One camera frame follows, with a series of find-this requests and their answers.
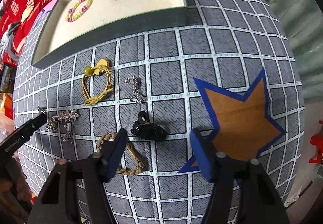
black claw clip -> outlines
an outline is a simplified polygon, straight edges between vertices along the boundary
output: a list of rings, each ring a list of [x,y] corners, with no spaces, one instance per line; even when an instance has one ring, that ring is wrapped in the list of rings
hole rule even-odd
[[[131,133],[141,139],[162,141],[168,133],[158,125],[150,122],[148,113],[141,111],[138,114],[138,121],[133,123]]]

yellow elastic cord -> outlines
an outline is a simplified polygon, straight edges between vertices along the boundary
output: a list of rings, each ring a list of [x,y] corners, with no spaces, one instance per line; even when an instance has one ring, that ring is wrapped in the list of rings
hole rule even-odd
[[[99,71],[104,71],[106,74],[107,74],[107,84],[105,85],[105,88],[104,88],[104,91],[98,95],[98,96],[95,96],[95,97],[91,97],[89,92],[88,92],[88,89],[86,88],[86,78],[87,76],[84,74],[83,77],[82,77],[82,92],[83,92],[83,95],[85,97],[85,106],[90,106],[90,105],[94,105],[96,103],[98,103],[99,101],[101,101],[104,96],[113,91],[113,89],[111,88],[111,73],[109,71],[109,69],[106,67],[106,66],[95,66],[95,67],[92,67],[92,70],[99,70]]]

checkered tablecloth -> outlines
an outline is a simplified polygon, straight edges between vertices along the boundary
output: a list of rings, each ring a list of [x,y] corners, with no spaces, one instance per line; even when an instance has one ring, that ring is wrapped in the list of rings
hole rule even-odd
[[[39,15],[19,61],[14,91],[15,125],[20,126],[46,107],[49,116],[77,109],[75,142],[65,143],[58,132],[44,127],[33,135],[19,155],[28,183],[38,193],[55,161],[83,159],[96,150],[102,133],[130,134],[140,110],[146,110],[170,133],[166,141],[130,137],[145,162],[145,172],[118,174],[105,185],[119,224],[199,224],[212,185],[199,172],[177,171],[192,155],[188,135],[198,127],[207,135],[212,124],[193,77],[243,93],[265,68],[269,113],[287,134],[261,153],[260,161],[285,201],[293,184],[304,133],[304,101],[295,58],[275,15],[265,0],[187,0],[187,26],[135,33],[108,40],[71,55],[45,70],[30,66],[31,57],[48,13]],[[114,92],[92,107],[83,105],[81,77],[85,66],[100,58],[111,61]],[[126,78],[142,80],[147,103],[130,102]],[[102,91],[106,77],[95,77],[90,92]],[[135,166],[129,153],[122,166]],[[82,216],[89,212],[82,181],[78,181]],[[229,222],[238,209],[235,185]]]

orange star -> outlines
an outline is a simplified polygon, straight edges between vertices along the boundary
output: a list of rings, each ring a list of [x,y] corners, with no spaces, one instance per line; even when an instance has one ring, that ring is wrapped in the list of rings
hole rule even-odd
[[[194,79],[210,115],[214,131],[210,139],[218,151],[249,161],[282,137],[285,130],[267,113],[268,95],[264,70],[244,95]],[[192,157],[180,170],[198,170]]]

green bead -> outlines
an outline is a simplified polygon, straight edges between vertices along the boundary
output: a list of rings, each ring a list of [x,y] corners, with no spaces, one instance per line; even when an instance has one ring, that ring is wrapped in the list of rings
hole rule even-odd
[[[91,66],[86,66],[86,67],[84,68],[84,75],[85,75],[86,77],[93,76],[93,74],[94,74],[94,71],[92,70]]]

